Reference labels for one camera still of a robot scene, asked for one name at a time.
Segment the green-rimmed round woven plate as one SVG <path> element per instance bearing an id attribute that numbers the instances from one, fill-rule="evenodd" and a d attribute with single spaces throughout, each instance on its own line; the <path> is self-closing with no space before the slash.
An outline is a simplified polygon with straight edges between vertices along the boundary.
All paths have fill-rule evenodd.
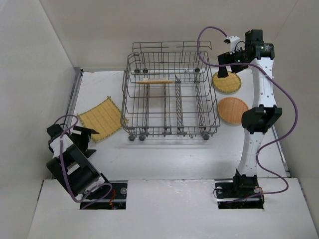
<path id="1" fill-rule="evenodd" d="M 225 78 L 219 78 L 218 72 L 216 72 L 212 77 L 212 82 L 214 88 L 224 94 L 233 94 L 239 91 L 242 86 L 240 77 L 230 71 L 228 71 L 228 76 Z"/>

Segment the yellow square woven plate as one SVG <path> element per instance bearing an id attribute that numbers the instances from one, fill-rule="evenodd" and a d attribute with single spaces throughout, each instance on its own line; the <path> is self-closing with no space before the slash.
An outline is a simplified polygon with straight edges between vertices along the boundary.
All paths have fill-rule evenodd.
<path id="1" fill-rule="evenodd" d="M 77 116 L 83 127 L 97 132 L 91 136 L 94 143 L 109 138 L 122 128 L 121 111 L 109 96 L 97 106 Z"/>

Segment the orange oval woven plate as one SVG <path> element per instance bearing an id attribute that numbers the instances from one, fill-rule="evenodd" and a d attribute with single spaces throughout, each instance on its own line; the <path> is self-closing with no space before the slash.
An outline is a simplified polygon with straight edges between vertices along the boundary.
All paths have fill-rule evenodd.
<path id="1" fill-rule="evenodd" d="M 164 78 L 143 78 L 141 81 L 136 81 L 139 85 L 150 85 L 150 84 L 172 84 L 174 80 L 170 80 L 167 77 Z"/>

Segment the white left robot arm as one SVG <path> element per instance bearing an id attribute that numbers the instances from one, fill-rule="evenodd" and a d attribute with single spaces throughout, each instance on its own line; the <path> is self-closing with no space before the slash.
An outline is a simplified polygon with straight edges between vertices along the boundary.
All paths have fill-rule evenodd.
<path id="1" fill-rule="evenodd" d="M 89 157 L 96 152 L 89 149 L 88 144 L 94 129 L 75 126 L 75 133 L 63 133 L 59 124 L 47 128 L 50 136 L 48 148 L 53 153 L 53 158 L 47 162 L 46 167 L 63 188 L 80 200 L 86 195 L 96 194 L 99 186 L 109 183 L 106 177 L 89 161 Z"/>

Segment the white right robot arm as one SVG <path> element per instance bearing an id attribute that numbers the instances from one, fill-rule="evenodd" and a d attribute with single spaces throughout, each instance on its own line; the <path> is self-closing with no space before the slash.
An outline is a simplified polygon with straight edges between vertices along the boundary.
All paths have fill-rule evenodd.
<path id="1" fill-rule="evenodd" d="M 255 197 L 257 187 L 257 155 L 264 135 L 282 115 L 282 108 L 277 107 L 273 95 L 272 69 L 275 58 L 274 46 L 263 41 L 263 32 L 252 29 L 245 33 L 245 47 L 237 49 L 240 38 L 227 37 L 230 51 L 218 56 L 220 64 L 218 77 L 228 76 L 226 65 L 232 73 L 250 68 L 253 74 L 254 99 L 251 109 L 244 112 L 241 124 L 245 139 L 240 163 L 232 183 L 221 182 L 216 185 L 219 199 Z"/>

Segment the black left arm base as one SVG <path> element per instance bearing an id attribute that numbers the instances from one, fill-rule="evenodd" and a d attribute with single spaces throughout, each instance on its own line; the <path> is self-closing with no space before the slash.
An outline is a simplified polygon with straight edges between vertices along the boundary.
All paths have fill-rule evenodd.
<path id="1" fill-rule="evenodd" d="M 80 203 L 81 210 L 125 210 L 128 193 L 128 181 L 111 181 L 109 186 L 91 193 L 87 199 Z"/>

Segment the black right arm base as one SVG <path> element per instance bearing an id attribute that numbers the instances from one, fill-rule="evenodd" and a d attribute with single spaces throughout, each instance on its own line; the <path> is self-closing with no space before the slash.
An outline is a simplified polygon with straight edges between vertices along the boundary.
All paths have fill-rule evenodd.
<path id="1" fill-rule="evenodd" d="M 257 183 L 250 189 L 240 188 L 235 191 L 232 181 L 216 181 L 213 191 L 218 209 L 263 209 L 263 190 Z"/>

